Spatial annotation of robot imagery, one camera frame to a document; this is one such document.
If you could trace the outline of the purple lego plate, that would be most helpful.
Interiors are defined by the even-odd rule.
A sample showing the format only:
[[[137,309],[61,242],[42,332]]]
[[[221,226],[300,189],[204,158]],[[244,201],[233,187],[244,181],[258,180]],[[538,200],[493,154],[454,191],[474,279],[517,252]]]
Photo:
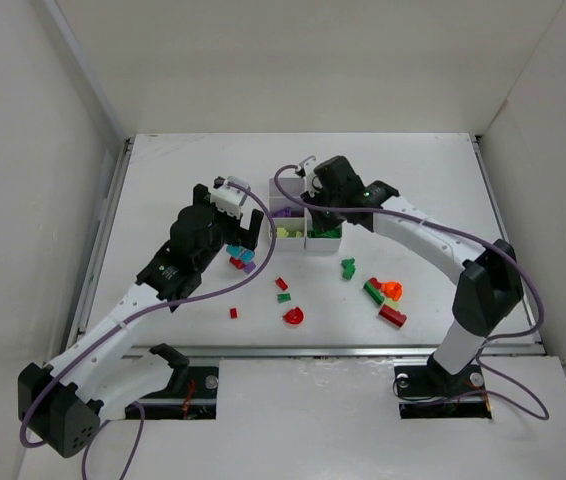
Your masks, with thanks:
[[[292,218],[295,216],[294,210],[290,206],[272,212],[274,218]]]

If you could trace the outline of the green lego cluster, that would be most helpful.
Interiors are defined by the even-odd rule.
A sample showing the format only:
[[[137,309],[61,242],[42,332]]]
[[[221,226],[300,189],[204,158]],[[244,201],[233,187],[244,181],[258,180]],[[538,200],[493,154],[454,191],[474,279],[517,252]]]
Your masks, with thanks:
[[[349,281],[356,272],[356,264],[354,258],[347,258],[341,261],[342,278]]]

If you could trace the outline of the small red lego brick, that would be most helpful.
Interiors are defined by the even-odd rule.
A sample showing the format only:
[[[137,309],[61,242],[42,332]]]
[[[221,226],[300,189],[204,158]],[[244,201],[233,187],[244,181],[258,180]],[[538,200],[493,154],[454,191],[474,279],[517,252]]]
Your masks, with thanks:
[[[289,288],[288,284],[282,278],[277,278],[275,283],[282,291],[287,291]]]

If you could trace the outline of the long green lego brick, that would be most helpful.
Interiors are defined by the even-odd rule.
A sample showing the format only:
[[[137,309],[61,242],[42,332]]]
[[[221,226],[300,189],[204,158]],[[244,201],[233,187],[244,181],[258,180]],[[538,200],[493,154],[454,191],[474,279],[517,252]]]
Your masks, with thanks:
[[[375,302],[376,305],[382,305],[384,303],[384,295],[377,288],[375,288],[372,283],[366,282],[363,285],[363,290]]]

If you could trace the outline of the red round lego piece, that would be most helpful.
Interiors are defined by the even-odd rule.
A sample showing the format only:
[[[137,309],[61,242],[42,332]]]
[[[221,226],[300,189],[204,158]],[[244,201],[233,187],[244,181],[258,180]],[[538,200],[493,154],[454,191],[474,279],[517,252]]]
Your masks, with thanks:
[[[294,307],[283,315],[283,321],[290,326],[299,326],[304,322],[305,313],[300,307]]]

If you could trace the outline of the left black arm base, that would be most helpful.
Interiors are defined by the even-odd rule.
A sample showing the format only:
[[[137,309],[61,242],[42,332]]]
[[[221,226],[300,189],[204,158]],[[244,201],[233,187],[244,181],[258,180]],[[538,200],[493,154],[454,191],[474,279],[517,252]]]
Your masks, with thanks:
[[[138,400],[147,420],[214,420],[217,414],[218,365],[192,364],[167,344],[149,353],[167,362],[171,376],[165,387]]]

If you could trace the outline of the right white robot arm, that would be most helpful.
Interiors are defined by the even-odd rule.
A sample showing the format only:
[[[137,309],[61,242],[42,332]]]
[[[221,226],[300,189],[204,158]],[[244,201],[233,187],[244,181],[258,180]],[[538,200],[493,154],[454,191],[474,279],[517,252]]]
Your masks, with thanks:
[[[512,246],[502,239],[476,244],[433,228],[432,220],[394,187],[379,180],[363,184],[344,156],[324,162],[309,157],[299,174],[306,181],[301,198],[311,206],[314,227],[360,225],[408,248],[455,286],[453,322],[426,366],[411,376],[427,397],[454,395],[477,351],[522,300]]]

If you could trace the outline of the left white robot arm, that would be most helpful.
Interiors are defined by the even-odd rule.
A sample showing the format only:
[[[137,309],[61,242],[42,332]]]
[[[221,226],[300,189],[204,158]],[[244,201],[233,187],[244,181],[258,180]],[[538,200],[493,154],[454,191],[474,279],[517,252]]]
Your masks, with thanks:
[[[54,359],[27,365],[17,378],[20,441],[47,445],[63,458],[85,448],[102,423],[124,416],[129,404],[171,382],[185,380],[188,359],[165,344],[150,349],[129,376],[118,376],[120,359],[150,326],[148,314],[200,301],[196,289],[225,246],[255,250],[266,209],[242,227],[250,187],[217,178],[197,185],[191,205],[171,225],[168,240],[137,274],[117,305],[86,335]]]

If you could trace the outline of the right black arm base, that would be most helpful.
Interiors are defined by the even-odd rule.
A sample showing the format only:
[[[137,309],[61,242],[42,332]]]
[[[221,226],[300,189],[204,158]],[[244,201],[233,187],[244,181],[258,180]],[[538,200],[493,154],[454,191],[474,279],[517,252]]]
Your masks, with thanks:
[[[396,365],[393,393],[402,419],[491,419],[481,368],[450,376],[434,364]]]

